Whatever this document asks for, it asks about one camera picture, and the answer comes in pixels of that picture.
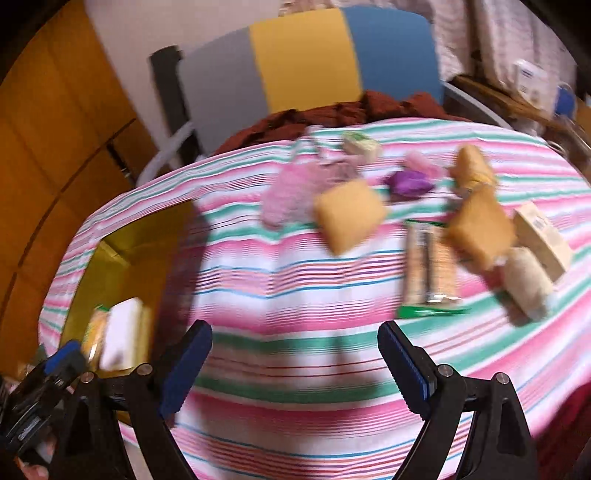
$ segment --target red cloth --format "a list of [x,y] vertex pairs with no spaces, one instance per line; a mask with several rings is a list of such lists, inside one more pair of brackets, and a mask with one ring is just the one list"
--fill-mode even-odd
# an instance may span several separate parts
[[402,117],[469,121],[445,113],[443,107],[428,93],[415,93],[408,100],[398,102],[385,93],[367,90],[356,102],[336,103],[303,112],[284,110],[266,116],[252,127],[228,138],[214,155],[277,140],[295,140],[303,135],[309,125],[348,127]]
[[591,382],[559,408],[537,439],[540,480],[563,480],[591,437]]

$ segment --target blue object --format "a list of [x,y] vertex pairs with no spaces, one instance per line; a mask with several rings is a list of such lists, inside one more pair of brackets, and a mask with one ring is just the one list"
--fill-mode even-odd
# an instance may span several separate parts
[[70,340],[63,347],[61,347],[56,353],[49,357],[45,363],[43,373],[51,375],[59,363],[70,353],[74,351],[80,351],[80,342],[78,340]]
[[406,100],[427,92],[443,103],[443,85],[431,26],[421,15],[395,8],[343,8],[355,46],[363,90]]
[[423,420],[431,414],[429,398],[436,389],[436,380],[425,365],[415,363],[419,360],[417,349],[395,322],[385,322],[378,329],[378,349],[396,382],[408,409],[417,413]]
[[558,97],[556,97],[556,106],[554,107],[554,113],[556,115],[564,115],[570,118],[574,118],[574,110],[577,105],[577,99],[573,92],[573,89],[563,83],[558,86]]
[[163,382],[160,414],[164,419],[178,412],[183,406],[212,348],[212,342],[212,328],[203,322],[203,326]]

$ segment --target brown cloth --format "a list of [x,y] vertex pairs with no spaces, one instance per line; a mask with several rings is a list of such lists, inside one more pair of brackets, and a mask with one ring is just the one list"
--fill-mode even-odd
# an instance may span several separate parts
[[214,155],[277,140],[295,140],[302,136],[306,127],[310,125],[328,128],[349,127],[402,117],[469,121],[459,116],[448,115],[443,107],[425,92],[415,93],[408,100],[399,102],[385,93],[367,90],[356,102],[336,103],[304,112],[295,109],[284,110],[266,116],[252,127],[228,138]]

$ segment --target yellow chair panel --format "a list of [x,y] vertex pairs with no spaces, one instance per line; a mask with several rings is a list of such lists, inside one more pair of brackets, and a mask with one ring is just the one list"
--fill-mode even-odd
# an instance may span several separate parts
[[269,113],[357,100],[355,48],[339,9],[274,18],[250,27]]

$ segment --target wall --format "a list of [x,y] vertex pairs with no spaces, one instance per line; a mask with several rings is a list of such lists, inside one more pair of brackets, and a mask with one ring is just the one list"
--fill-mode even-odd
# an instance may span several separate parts
[[37,348],[37,320],[72,237],[155,153],[85,13],[71,0],[0,85],[0,373]]
[[170,136],[149,56],[170,45],[190,51],[238,28],[276,17],[280,0],[85,0],[107,56],[139,117],[162,147]]

